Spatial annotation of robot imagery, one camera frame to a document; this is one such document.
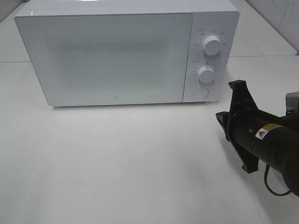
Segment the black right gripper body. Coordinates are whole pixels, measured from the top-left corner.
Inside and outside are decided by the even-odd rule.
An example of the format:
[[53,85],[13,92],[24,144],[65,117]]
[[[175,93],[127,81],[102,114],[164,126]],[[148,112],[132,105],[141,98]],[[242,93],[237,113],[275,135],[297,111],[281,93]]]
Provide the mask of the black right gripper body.
[[228,138],[240,156],[247,173],[258,170],[262,160],[277,171],[282,169],[278,133],[285,126],[273,115],[258,109],[246,84],[230,84],[232,100],[228,119]]

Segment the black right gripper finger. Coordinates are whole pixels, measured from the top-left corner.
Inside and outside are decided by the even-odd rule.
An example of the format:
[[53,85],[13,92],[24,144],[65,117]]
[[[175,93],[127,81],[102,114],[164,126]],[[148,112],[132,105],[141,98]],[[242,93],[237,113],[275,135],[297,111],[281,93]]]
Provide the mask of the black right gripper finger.
[[216,113],[216,119],[220,126],[224,130],[226,140],[230,140],[229,128],[230,128],[230,112],[218,112]]
[[235,80],[235,81],[229,82],[228,85],[231,89],[244,88],[246,86],[246,81]]

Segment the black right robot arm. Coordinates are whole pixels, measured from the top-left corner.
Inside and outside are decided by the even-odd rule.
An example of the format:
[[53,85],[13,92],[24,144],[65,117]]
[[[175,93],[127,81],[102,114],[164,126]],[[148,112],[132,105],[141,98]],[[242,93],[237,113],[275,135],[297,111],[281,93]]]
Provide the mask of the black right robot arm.
[[[286,114],[278,117],[260,110],[255,104],[246,81],[228,84],[232,98],[228,112],[216,113],[217,121],[241,161],[243,170],[258,171],[259,161],[266,164],[264,184],[275,196],[299,194],[299,94],[285,96]],[[274,192],[268,185],[270,168],[278,171],[288,188],[285,193]]]

